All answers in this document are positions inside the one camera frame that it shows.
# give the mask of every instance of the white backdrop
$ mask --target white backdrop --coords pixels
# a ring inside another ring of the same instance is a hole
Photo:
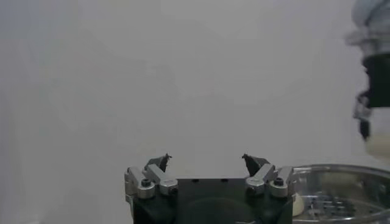
[[[243,177],[366,155],[352,0],[4,0],[0,222],[131,223],[123,172]]]

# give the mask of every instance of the bolt head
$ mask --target bolt head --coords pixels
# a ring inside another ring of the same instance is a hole
[[[280,177],[277,177],[277,178],[274,180],[274,184],[275,184],[276,186],[283,186],[284,183],[285,183],[285,182],[284,182],[283,179],[280,178]]]
[[[142,187],[149,187],[151,184],[152,184],[152,181],[149,180],[149,179],[143,179],[143,180],[141,181],[141,186],[142,186]]]

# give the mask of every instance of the transparent bowl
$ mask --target transparent bowl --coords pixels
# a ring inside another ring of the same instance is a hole
[[[293,223],[390,223],[390,172],[361,166],[318,164],[294,168],[305,202]]]

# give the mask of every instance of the bowl rim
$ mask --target bowl rim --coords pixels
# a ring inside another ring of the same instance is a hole
[[[337,171],[337,172],[359,172],[370,175],[376,175],[390,180],[390,172],[382,169],[357,166],[357,165],[345,165],[345,164],[312,164],[304,166],[294,167],[294,174],[306,173],[310,171]],[[390,217],[390,209],[380,211],[371,215],[364,215],[360,217],[348,217],[342,219],[327,219],[327,220],[292,220],[294,224],[304,223],[369,223],[378,220],[386,220]]]

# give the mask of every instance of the silver metal part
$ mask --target silver metal part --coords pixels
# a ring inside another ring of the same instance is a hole
[[[370,167],[316,164],[294,168],[305,210],[293,224],[390,223],[390,172]]]
[[[285,166],[279,170],[277,177],[269,184],[272,196],[278,198],[287,197],[289,193],[289,187],[291,186],[292,174],[293,168],[291,166]]]
[[[147,199],[155,195],[155,184],[148,180],[137,167],[130,167],[124,175],[125,193]]]
[[[245,179],[247,189],[253,196],[264,193],[265,184],[272,178],[274,171],[274,165],[264,164],[254,176]]]
[[[146,167],[145,175],[160,186],[159,188],[161,194],[172,195],[177,193],[177,180],[169,177],[155,164],[151,164]]]

